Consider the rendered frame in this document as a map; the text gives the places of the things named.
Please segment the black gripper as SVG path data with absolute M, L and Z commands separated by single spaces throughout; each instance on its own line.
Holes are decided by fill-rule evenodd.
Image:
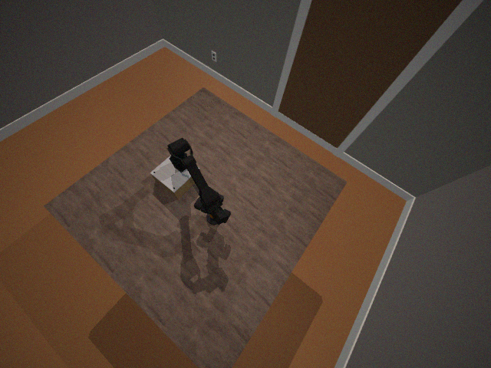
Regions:
M 201 199 L 201 198 L 199 197 L 199 198 L 196 200 L 196 203 L 194 204 L 194 208 L 195 208 L 195 209 L 198 209 L 198 210 L 200 210 L 200 209 L 201 209 L 201 210 L 200 210 L 201 212 L 208 213 L 208 212 L 206 211 L 205 207 L 203 206 L 203 204 L 201 203 L 200 199 Z M 228 216 L 228 217 L 230 217 L 230 215 L 231 215 L 231 212 L 230 212 L 230 211 L 228 211 L 228 210 L 226 210 L 226 209 L 224 209 L 223 211 L 224 211 L 224 212 L 227 214 L 227 216 Z

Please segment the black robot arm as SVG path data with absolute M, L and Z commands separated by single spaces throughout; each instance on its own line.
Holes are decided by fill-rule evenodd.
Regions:
M 169 158 L 171 163 L 180 172 L 183 172 L 185 169 L 188 170 L 199 189 L 199 197 L 201 198 L 200 201 L 205 207 L 206 211 L 211 213 L 218 225 L 222 224 L 228 218 L 227 214 L 220 207 L 223 205 L 222 202 L 224 196 L 220 195 L 207 185 L 206 180 L 203 178 L 202 173 L 199 171 L 199 168 L 196 165 L 196 160 L 193 157 L 191 145 L 189 145 L 186 139 L 180 138 L 167 146 L 167 149 L 171 155 Z M 188 150 L 190 156 L 187 156 L 185 153 Z

